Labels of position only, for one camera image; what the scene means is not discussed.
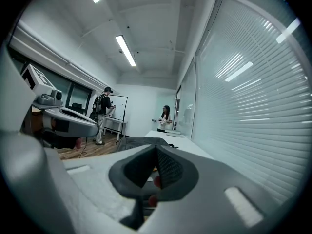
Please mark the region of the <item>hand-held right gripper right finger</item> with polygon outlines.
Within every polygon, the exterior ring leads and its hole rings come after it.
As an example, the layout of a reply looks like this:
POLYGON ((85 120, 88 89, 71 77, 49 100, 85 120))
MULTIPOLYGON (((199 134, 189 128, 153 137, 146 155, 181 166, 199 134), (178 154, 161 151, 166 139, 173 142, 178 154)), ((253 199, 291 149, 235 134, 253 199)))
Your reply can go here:
POLYGON ((181 179, 161 189, 158 205, 139 228, 145 234, 272 234, 294 200, 279 204, 260 185, 228 165, 163 149, 181 164, 181 179))

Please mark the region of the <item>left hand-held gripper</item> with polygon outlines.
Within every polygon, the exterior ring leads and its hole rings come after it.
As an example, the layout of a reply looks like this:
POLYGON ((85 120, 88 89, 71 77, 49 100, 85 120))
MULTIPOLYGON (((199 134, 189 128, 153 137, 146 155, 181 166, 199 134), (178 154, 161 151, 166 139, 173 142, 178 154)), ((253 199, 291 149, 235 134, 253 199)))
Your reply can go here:
POLYGON ((57 89, 46 75, 31 64, 21 74, 35 93, 32 107, 42 113, 43 143, 56 149, 80 149, 81 137, 98 134, 98 124, 90 118, 63 106, 62 91, 57 89))

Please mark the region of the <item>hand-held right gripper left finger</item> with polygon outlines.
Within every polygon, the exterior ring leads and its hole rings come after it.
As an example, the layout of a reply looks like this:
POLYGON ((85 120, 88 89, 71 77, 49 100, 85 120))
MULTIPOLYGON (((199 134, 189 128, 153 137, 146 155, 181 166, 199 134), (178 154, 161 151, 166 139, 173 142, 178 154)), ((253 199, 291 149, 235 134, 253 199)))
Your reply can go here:
POLYGON ((118 223, 138 229, 155 210, 148 200, 150 196, 156 194, 154 185, 156 171, 147 170, 147 173, 144 173, 145 165, 150 160, 146 155, 140 156, 134 164, 125 169, 114 170, 112 166, 121 160, 134 157, 144 148, 146 145, 103 156, 69 159, 64 160, 63 164, 82 194, 101 213, 118 223), (121 195, 116 190, 110 177, 116 176, 118 173, 126 178, 144 177, 143 185, 139 186, 139 198, 121 195))

